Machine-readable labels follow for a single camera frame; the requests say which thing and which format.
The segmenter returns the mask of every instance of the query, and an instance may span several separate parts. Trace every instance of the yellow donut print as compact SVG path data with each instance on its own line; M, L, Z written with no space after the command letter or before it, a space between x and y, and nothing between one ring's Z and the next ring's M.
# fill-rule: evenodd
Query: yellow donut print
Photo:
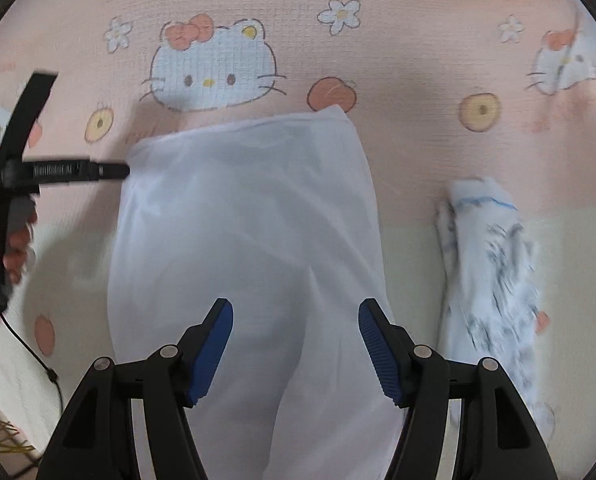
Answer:
M111 108L99 108L92 113L85 129L85 140L91 144L106 136L114 123L114 111Z
M462 100L458 117L468 130L486 132L498 122L500 109L500 99L494 94L474 94Z

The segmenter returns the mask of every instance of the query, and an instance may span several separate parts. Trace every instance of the hello kitty bedsheet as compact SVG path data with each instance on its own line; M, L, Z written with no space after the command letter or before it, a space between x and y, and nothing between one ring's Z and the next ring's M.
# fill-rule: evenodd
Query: hello kitty bedsheet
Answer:
M17 0L0 23L0 136L37 68L59 72L37 157L122 158L145 137L339 104L370 163L390 303L419 342L436 341L443 290L436 203L449 180L495 178L542 247L550 452L563 478L596 459L596 24L577 0ZM66 396L112 352L119 190L43 190L37 268L11 304ZM56 393L4 334L0 407L44 447Z

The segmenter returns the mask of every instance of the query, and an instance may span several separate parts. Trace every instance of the blue gripper pad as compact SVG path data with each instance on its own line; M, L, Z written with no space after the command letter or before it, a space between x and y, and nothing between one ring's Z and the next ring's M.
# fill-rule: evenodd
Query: blue gripper pad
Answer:
M224 348L232 333L233 327L233 307L229 301L225 301L220 314L209 331L209 335L204 340L204 344L198 352L192 372L191 386L187 393L187 398L192 405L196 405L198 399L206 396L214 380L216 368L222 358Z
M372 359L376 375L384 394L398 405L402 400L402 389L398 380L398 363L385 341L369 307L362 303L358 309L358 326Z

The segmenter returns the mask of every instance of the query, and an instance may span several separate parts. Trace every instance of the white patterned garment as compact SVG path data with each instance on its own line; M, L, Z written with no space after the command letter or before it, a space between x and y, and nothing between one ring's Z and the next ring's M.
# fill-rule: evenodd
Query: white patterned garment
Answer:
M457 180L450 203L439 207L438 232L447 277L440 353L472 364L496 358L533 411L536 247L524 236L518 210L491 178ZM551 433L542 420L537 423L543 434Z

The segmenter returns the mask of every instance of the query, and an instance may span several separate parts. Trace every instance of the human hand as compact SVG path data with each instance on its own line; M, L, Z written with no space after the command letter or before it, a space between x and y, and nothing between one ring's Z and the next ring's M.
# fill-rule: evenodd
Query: human hand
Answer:
M16 231L9 235L8 252L2 259L2 263L5 266L5 270L9 275L11 283L17 285L22 279L23 266L27 262L27 250L29 243L32 240L33 228L31 227L38 221L38 215L34 211L32 215L27 219L27 225L20 231Z

